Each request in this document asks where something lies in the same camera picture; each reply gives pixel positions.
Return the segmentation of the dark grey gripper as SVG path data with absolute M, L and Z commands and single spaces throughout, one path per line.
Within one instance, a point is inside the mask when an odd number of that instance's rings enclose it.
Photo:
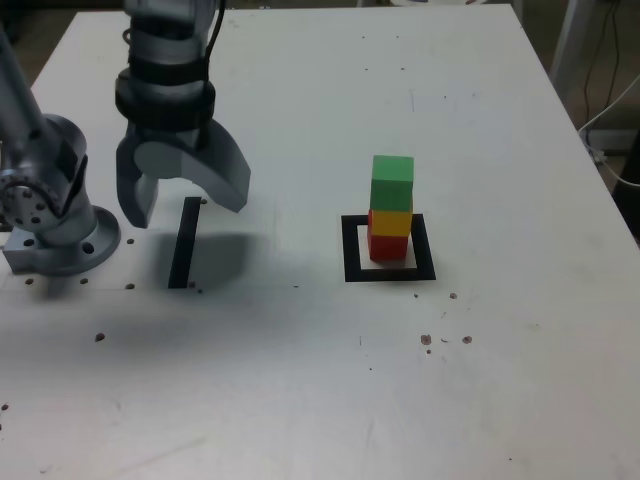
M 239 212 L 247 203 L 251 169 L 229 132 L 216 120 L 202 128 L 165 132 L 132 122 L 116 150 L 120 207 L 136 228 L 146 229 L 158 195 L 157 179 L 182 178 L 221 207 Z

